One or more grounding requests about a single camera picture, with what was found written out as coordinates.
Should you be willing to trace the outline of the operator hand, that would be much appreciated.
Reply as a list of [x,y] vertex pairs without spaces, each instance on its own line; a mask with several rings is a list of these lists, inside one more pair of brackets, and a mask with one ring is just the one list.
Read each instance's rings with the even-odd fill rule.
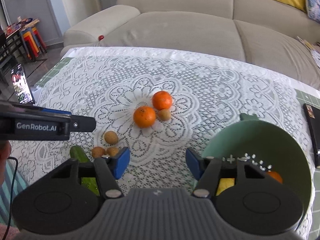
[[0,144],[0,185],[4,182],[4,173],[7,159],[11,154],[11,144],[9,141],[1,141]]

